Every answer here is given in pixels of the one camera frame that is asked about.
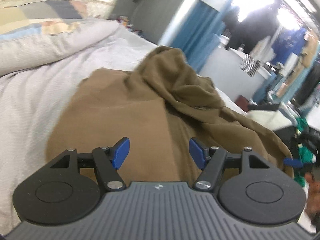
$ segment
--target black circular pad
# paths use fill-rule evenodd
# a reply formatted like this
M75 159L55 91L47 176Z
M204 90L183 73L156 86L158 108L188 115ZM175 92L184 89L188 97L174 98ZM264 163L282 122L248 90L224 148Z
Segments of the black circular pad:
M300 217L306 201L303 188L269 165L269 168L244 165L239 175L222 184L218 199L230 214L258 225L283 224Z
M72 186L65 182L53 181L41 185L36 190L36 196L43 202L58 203L72 195Z
M34 173L13 193L13 205L22 220L62 225L90 213L100 199L99 186L69 169L45 169Z
M259 203L273 203L280 200L283 190L276 184L270 182L255 182L246 188L249 198Z

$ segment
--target blue gripper pad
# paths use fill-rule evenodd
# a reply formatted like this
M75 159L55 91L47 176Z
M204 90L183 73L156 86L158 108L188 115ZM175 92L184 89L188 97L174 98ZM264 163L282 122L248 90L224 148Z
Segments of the blue gripper pad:
M119 170L124 160L129 154L130 140L127 137L123 137L118 141L111 149L113 159L111 160L112 166Z
M291 166L293 168L303 168L303 163L302 161L300 160L297 160L297 159L291 159L291 158L284 158L283 159L283 164L286 165L286 166Z
M199 169L204 169L206 166L206 161L204 158L203 149L196 143L196 141L191 138L189 141L189 153L193 158Z

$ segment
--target brown cloth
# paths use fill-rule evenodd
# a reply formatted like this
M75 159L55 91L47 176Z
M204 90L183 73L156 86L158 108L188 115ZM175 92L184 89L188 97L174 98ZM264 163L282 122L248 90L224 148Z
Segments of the brown cloth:
M317 48L318 48L318 36L313 30L311 30L308 37L308 42L302 52L304 54L302 64L305 67L310 67L312 59L317 52Z
M179 49L158 47L134 72L99 69L84 80L56 125L47 161L67 148L91 152L130 139L118 171L124 181L188 181L200 173L191 137L240 153L251 146L283 169L289 149L270 130L224 106L209 78L198 77ZM293 175L292 169L286 173Z

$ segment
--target gray ribbed platform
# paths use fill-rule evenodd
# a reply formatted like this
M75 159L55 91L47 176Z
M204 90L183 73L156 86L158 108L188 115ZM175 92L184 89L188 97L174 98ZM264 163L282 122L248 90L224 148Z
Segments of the gray ribbed platform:
M108 193L95 211L75 223L41 227L23 222L5 238L302 240L313 237L295 223L275 228L242 223L225 213L211 194L196 192L186 182L133 182L123 192Z

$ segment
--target pillow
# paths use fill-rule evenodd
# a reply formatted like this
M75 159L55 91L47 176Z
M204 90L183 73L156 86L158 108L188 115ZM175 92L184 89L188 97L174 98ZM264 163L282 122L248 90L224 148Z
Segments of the pillow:
M121 27L116 21L89 18L72 32L0 41L0 76L61 60L107 38Z
M71 0L46 0L0 8L0 41L71 32L86 17L86 5Z

